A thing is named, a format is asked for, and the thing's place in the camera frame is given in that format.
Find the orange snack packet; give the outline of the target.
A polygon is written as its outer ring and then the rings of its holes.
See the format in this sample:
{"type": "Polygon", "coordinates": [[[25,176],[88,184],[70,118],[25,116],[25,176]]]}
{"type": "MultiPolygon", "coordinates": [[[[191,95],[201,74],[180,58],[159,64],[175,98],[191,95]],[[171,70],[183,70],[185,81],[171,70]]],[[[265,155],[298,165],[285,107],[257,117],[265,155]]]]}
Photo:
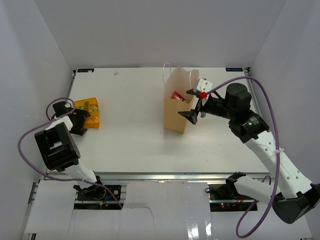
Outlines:
{"type": "Polygon", "coordinates": [[[174,91],[171,95],[171,99],[176,99],[179,101],[184,101],[184,98],[176,91],[174,91]]]}

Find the large yellow snack bag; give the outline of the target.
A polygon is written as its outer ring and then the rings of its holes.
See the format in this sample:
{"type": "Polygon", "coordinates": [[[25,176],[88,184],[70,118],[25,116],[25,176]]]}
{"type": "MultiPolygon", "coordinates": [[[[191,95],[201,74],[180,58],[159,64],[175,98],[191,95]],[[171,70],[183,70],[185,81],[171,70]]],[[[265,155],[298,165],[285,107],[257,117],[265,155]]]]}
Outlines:
{"type": "Polygon", "coordinates": [[[84,128],[98,129],[100,127],[100,112],[98,100],[95,97],[86,98],[82,100],[76,100],[75,106],[79,110],[88,112],[88,115],[85,118],[84,128]]]}

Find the magenta candy packet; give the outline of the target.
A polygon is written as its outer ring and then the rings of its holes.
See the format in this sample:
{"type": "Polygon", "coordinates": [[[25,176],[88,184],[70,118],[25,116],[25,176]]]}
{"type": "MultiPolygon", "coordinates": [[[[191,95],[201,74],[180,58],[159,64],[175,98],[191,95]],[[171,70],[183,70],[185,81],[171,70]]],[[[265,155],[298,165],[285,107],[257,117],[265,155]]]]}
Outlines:
{"type": "Polygon", "coordinates": [[[184,103],[187,103],[189,104],[190,102],[188,100],[186,100],[184,97],[179,97],[179,100],[184,102],[184,103]]]}

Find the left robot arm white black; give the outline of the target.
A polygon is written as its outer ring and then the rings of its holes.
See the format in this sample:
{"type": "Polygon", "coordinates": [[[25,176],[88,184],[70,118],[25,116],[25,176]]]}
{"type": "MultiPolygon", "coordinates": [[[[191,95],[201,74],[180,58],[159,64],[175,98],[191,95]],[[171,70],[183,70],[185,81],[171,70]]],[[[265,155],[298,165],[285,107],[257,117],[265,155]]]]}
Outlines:
{"type": "Polygon", "coordinates": [[[72,138],[72,134],[83,136],[87,129],[84,124],[89,112],[86,110],[72,110],[66,102],[53,104],[55,120],[44,130],[34,134],[35,141],[44,161],[50,171],[57,171],[68,175],[71,179],[78,179],[73,188],[83,195],[99,198],[106,190],[101,187],[101,178],[80,161],[80,151],[72,138]]]}

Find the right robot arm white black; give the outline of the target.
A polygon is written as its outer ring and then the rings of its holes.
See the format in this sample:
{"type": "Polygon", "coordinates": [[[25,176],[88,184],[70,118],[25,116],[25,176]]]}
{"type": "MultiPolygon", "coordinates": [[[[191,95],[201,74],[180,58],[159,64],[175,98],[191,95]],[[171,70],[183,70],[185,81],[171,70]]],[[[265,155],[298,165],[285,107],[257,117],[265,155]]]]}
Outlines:
{"type": "Polygon", "coordinates": [[[276,149],[276,140],[260,115],[251,110],[252,95],[241,83],[227,86],[225,97],[206,95],[211,83],[205,81],[189,89],[187,94],[199,100],[194,109],[180,111],[192,124],[206,114],[228,119],[231,132],[240,139],[268,169],[278,182],[275,196],[273,187],[250,178],[243,172],[229,176],[225,184],[212,191],[225,198],[248,196],[262,203],[272,203],[275,214],[285,223],[292,224],[313,209],[320,201],[320,186],[312,183],[291,162],[282,149],[276,149]]]}

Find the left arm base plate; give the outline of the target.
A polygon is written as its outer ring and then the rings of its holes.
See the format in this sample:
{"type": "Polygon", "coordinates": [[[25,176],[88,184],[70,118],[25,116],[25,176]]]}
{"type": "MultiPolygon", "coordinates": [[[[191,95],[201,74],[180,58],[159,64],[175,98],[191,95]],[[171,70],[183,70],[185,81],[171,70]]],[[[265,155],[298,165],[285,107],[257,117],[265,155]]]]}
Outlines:
{"type": "MultiPolygon", "coordinates": [[[[120,201],[121,199],[121,185],[105,185],[109,190],[112,192],[112,194],[115,196],[115,198],[120,201]]],[[[99,188],[97,191],[92,191],[89,193],[83,193],[81,191],[81,188],[78,185],[74,185],[73,188],[77,190],[77,197],[76,199],[78,201],[100,201],[103,203],[106,203],[107,201],[114,201],[115,199],[110,195],[110,193],[104,189],[99,188]]]]}

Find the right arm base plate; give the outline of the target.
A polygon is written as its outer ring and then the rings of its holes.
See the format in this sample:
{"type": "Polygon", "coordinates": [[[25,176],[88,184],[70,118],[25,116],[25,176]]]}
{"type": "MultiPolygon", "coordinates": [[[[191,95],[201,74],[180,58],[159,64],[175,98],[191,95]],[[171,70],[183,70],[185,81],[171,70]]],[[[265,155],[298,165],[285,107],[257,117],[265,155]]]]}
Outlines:
{"type": "Polygon", "coordinates": [[[204,190],[209,196],[210,211],[213,212],[245,212],[254,200],[237,192],[234,183],[240,177],[246,177],[243,172],[235,172],[223,184],[209,184],[204,190]]]}

